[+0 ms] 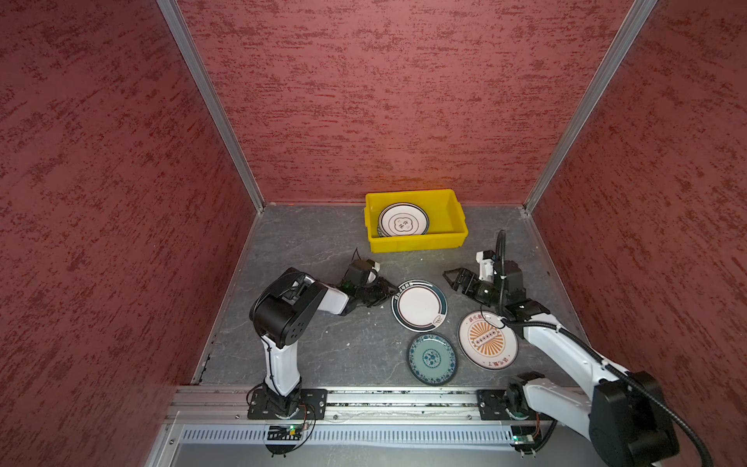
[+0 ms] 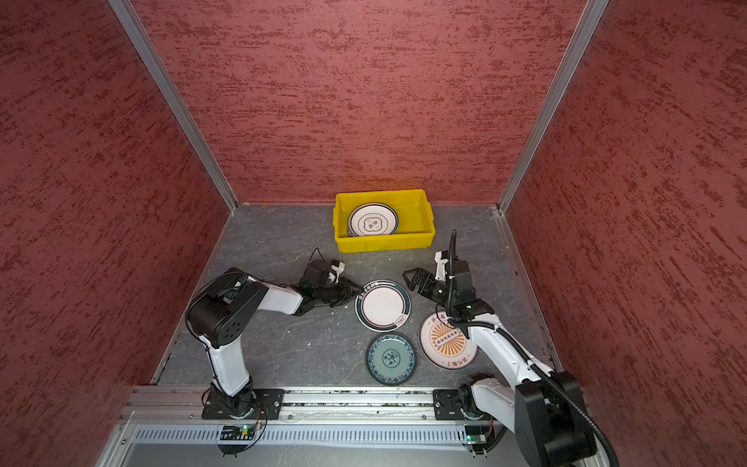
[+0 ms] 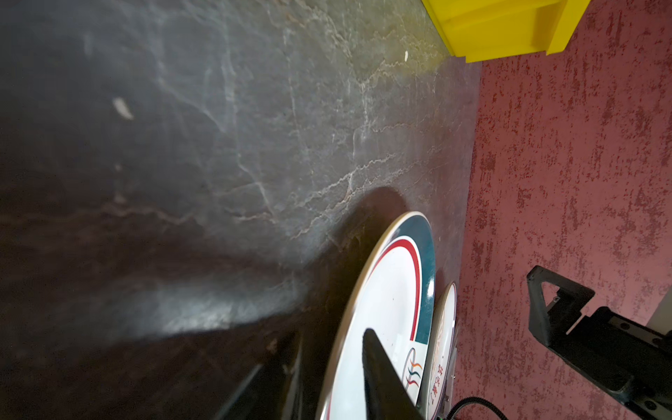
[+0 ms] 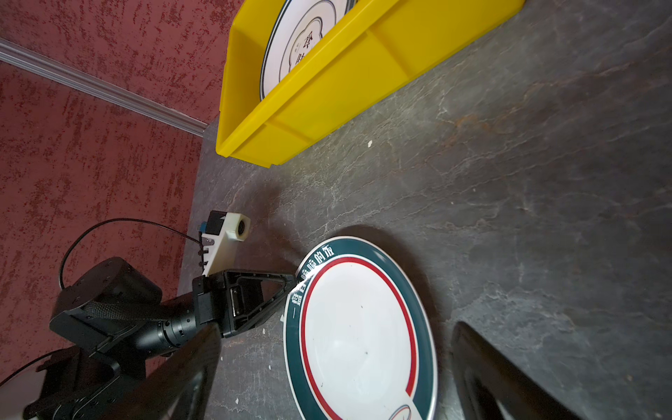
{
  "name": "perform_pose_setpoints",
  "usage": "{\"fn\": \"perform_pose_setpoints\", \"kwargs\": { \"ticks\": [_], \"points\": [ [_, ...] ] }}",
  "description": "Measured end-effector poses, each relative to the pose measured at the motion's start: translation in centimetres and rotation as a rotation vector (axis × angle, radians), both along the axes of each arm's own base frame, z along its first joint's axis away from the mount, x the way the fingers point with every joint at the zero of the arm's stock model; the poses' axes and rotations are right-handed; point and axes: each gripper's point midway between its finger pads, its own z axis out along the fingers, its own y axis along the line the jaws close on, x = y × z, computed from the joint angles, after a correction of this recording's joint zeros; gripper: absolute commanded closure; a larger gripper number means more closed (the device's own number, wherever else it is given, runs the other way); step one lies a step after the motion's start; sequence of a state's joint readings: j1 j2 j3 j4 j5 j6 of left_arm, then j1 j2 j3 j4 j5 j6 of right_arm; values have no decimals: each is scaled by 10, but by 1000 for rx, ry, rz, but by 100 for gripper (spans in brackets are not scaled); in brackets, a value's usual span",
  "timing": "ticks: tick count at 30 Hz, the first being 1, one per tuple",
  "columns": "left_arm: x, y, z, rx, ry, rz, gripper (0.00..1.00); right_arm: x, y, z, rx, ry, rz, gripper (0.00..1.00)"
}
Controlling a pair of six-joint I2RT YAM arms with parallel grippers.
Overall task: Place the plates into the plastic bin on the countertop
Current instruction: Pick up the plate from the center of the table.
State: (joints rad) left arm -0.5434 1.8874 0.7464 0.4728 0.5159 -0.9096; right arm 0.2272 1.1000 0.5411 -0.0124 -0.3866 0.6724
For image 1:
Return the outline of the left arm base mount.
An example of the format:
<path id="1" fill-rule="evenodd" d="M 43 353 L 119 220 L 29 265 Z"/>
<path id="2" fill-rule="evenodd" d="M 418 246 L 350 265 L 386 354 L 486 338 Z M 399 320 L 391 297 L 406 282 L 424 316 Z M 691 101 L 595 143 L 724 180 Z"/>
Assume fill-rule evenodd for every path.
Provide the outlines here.
<path id="1" fill-rule="evenodd" d="M 296 388 L 280 396 L 268 386 L 252 392 L 248 398 L 249 420 L 323 420 L 329 391 Z"/>

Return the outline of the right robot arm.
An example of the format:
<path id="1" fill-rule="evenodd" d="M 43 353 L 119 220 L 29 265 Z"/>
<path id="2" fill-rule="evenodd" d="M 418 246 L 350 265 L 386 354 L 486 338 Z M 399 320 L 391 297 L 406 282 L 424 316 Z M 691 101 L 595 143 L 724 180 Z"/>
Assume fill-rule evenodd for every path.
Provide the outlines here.
<path id="1" fill-rule="evenodd" d="M 537 372 L 519 375 L 504 392 L 508 414 L 552 418 L 588 439 L 608 466 L 653 466 L 680 453 L 673 417 L 651 375 L 630 373 L 602 356 L 527 297 L 516 263 L 490 268 L 486 280 L 465 268 L 443 277 L 452 290 L 497 314 L 489 324 L 540 349 L 577 385 L 567 389 Z"/>

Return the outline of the green red ring plate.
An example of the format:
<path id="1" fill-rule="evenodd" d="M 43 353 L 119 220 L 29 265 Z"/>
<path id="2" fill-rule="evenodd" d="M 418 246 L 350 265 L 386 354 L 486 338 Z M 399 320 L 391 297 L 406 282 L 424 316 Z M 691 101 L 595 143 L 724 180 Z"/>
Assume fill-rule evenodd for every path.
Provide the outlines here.
<path id="1" fill-rule="evenodd" d="M 427 333 L 447 319 L 449 305 L 445 293 L 435 284 L 421 279 L 402 283 L 391 298 L 395 319 L 406 329 Z"/>

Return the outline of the white plate flower outline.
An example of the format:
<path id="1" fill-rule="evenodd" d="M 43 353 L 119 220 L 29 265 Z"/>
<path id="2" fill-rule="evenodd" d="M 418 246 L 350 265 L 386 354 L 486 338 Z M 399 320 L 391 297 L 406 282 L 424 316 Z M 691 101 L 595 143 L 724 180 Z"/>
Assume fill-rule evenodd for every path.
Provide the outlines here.
<path id="1" fill-rule="evenodd" d="M 430 229 L 430 218 L 426 211 L 416 204 L 390 204 L 377 219 L 377 233 L 380 237 L 410 237 L 426 235 Z"/>

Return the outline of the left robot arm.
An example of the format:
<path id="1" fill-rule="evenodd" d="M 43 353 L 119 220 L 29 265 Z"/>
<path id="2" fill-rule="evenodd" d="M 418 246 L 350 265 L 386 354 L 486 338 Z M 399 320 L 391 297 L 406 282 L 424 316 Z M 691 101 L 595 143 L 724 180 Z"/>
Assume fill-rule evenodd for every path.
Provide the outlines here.
<path id="1" fill-rule="evenodd" d="M 301 387 L 298 342 L 318 313 L 346 316 L 358 307 L 376 307 L 398 287 L 381 276 L 374 260 L 352 261 L 338 284 L 289 268 L 280 274 L 250 309 L 250 320 L 265 350 L 267 391 L 282 402 Z"/>

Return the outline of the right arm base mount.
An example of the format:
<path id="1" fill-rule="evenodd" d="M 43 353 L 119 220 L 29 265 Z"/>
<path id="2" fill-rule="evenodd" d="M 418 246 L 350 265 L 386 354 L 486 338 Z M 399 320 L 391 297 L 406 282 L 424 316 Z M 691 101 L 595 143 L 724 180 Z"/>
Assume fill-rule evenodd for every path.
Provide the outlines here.
<path id="1" fill-rule="evenodd" d="M 515 404 L 506 396 L 505 389 L 477 389 L 477 408 L 481 421 L 507 421 L 511 423 L 551 421 L 546 414 L 538 414 L 528 407 Z"/>

